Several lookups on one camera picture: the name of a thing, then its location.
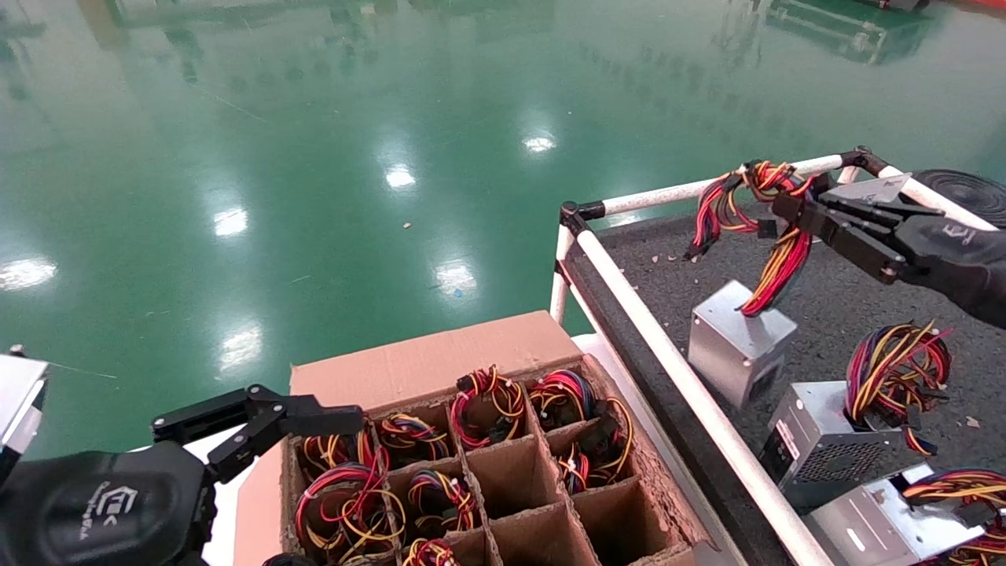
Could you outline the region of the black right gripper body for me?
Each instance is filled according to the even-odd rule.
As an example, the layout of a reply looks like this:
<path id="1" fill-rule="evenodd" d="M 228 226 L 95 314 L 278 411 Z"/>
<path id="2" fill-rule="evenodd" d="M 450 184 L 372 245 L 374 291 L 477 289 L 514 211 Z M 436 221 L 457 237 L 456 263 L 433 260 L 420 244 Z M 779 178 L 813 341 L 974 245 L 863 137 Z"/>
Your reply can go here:
<path id="1" fill-rule="evenodd" d="M 894 232 L 908 259 L 901 280 L 942 294 L 972 318 L 1005 329 L 1005 233 L 945 216 L 912 216 Z"/>

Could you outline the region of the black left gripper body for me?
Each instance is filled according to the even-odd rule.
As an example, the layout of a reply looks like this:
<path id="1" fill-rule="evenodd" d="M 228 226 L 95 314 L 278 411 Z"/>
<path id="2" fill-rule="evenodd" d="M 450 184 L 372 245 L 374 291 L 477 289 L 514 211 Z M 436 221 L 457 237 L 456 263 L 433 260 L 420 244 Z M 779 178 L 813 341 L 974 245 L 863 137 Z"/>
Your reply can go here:
<path id="1" fill-rule="evenodd" d="M 1 511 L 4 565 L 201 565 L 215 485 L 171 442 L 87 451 L 18 463 Z"/>

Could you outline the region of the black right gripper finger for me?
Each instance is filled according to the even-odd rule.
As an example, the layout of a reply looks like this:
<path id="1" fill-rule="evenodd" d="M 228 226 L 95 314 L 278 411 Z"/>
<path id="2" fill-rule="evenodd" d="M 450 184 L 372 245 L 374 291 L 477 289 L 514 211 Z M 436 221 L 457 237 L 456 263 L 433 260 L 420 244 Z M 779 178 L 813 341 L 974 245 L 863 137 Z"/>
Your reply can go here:
<path id="1" fill-rule="evenodd" d="M 905 255 L 896 248 L 894 231 L 859 223 L 817 204 L 817 197 L 778 196 L 773 214 L 809 233 L 874 279 L 890 285 L 905 269 Z"/>
<path id="2" fill-rule="evenodd" d="M 899 184 L 843 184 L 823 191 L 817 197 L 817 204 L 851 216 L 859 223 L 869 222 L 888 230 L 913 218 L 944 218 L 941 209 L 905 203 Z"/>

